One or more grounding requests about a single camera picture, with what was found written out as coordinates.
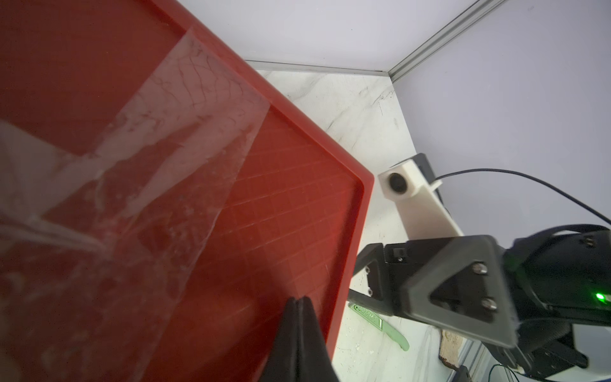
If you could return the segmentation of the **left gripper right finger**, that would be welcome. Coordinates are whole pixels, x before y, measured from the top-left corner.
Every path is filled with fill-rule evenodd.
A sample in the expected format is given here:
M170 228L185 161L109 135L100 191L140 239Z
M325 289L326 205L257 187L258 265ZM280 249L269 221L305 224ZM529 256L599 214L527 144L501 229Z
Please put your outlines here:
M298 381L339 382L309 297L298 301Z

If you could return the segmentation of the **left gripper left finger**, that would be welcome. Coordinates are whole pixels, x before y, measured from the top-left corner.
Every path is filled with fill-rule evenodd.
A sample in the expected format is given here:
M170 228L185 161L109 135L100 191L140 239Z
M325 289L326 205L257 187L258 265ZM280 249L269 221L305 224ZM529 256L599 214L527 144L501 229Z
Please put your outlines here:
M295 382L298 380L299 329L298 301L295 298L289 298L259 381Z

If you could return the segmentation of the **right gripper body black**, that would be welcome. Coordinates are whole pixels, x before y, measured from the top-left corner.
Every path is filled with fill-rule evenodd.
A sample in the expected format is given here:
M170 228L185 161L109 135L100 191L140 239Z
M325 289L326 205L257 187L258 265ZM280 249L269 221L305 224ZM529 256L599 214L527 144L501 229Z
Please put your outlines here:
M369 244L354 269L367 272L368 290L351 290L348 300L510 349L518 343L519 319L503 253L490 236Z

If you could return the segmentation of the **green fruit knife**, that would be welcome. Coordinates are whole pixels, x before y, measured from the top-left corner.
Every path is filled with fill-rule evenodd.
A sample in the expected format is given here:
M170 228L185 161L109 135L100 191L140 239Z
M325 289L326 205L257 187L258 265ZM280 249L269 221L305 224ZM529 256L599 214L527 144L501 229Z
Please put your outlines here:
M387 335L393 342L395 342L402 351L407 352L410 349L409 341L399 332L395 327L391 326L377 313L350 302L348 308L357 313L366 322L371 324L374 328L378 329L381 333Z

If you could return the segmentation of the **red drawer cabinet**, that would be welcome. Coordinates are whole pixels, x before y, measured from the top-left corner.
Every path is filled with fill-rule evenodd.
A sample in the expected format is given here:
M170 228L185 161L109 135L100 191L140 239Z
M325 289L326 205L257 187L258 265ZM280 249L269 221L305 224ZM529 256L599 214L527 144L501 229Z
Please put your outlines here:
M332 360L373 176L175 1L1 4L1 379Z

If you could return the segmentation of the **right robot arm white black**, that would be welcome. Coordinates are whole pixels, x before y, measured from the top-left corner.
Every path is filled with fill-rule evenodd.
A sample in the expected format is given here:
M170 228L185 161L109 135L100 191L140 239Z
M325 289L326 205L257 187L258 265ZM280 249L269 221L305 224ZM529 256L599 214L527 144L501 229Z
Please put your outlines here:
M369 292L348 300L481 342L538 381L590 360L577 325L610 324L610 231L571 224L502 248L480 235L370 244L356 259Z

